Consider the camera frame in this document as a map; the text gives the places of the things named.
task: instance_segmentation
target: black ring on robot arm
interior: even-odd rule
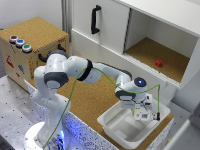
[[[79,81],[85,80],[87,78],[87,76],[90,74],[90,71],[93,68],[92,62],[88,59],[86,59],[86,60],[88,61],[87,68],[85,69],[83,75],[80,78],[77,79]]]

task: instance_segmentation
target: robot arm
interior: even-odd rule
[[[77,77],[79,72],[86,67],[87,69],[80,74],[79,81],[89,84],[97,82],[102,76],[101,72],[94,69],[97,68],[113,77],[116,84],[127,91],[142,92],[147,90],[146,81],[139,77],[132,80],[132,75],[128,71],[120,70],[104,63],[92,63],[90,60],[77,56],[67,58],[65,52],[56,50],[49,55],[45,66],[44,85],[41,85],[42,93],[46,92],[44,89],[56,90],[62,87],[69,81],[68,77]],[[130,108],[134,112],[136,120],[152,120],[150,112],[152,110],[151,94],[146,92],[128,93],[116,87],[115,95],[120,99],[122,108]]]

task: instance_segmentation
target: cabinet door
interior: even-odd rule
[[[96,28],[91,33],[92,10],[96,5]],[[113,0],[74,0],[73,29],[113,51],[122,54],[129,17],[129,8]]]

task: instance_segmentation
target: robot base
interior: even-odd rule
[[[32,126],[25,134],[24,137],[24,150],[43,150],[36,143],[34,138],[36,137],[39,130],[44,125],[44,122],[40,122]],[[65,138],[65,147],[69,145],[69,138]]]

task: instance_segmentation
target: cabinet shelf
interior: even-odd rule
[[[149,38],[144,38],[124,53],[138,59],[166,76],[181,82],[190,58],[167,48]],[[160,67],[155,66],[157,59],[162,60]]]

